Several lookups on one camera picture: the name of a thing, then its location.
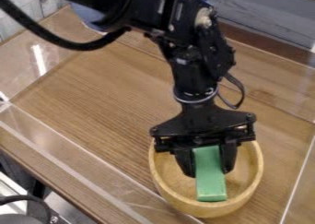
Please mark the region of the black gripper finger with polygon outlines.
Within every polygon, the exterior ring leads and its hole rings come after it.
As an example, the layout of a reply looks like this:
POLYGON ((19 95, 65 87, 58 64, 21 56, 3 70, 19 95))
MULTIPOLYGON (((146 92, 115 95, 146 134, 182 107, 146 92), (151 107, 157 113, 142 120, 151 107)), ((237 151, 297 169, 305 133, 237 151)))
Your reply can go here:
POLYGON ((175 159, 186 176, 197 177, 195 156, 191 149, 177 149, 175 159))
POLYGON ((223 144, 221 146, 221 166, 223 173, 230 173, 234 170, 238 156, 238 146, 236 143, 223 144))

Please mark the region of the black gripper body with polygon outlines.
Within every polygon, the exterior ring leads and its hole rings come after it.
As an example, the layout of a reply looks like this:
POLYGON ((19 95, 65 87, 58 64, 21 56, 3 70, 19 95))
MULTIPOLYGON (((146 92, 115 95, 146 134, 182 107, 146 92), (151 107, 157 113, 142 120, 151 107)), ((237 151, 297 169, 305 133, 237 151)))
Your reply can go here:
POLYGON ((214 102, 214 95, 181 94, 175 99, 182 111, 150 129, 158 152, 174 153, 179 149, 229 143, 238 147, 257 139, 254 113, 222 108, 214 102))

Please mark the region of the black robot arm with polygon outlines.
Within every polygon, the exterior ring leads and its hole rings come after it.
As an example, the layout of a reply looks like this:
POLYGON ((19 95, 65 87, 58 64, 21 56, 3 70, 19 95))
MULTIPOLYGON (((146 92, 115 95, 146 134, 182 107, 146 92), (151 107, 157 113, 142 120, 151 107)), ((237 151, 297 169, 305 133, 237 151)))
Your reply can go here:
POLYGON ((197 175, 199 147, 219 147, 219 166, 234 170, 238 146, 257 137, 257 115, 226 109, 219 82, 238 79, 236 49, 219 29, 217 8, 209 0, 67 0, 87 26, 98 31, 134 29, 159 46, 171 66, 174 98, 182 112, 150 129, 155 150, 171 153, 185 175, 197 175))

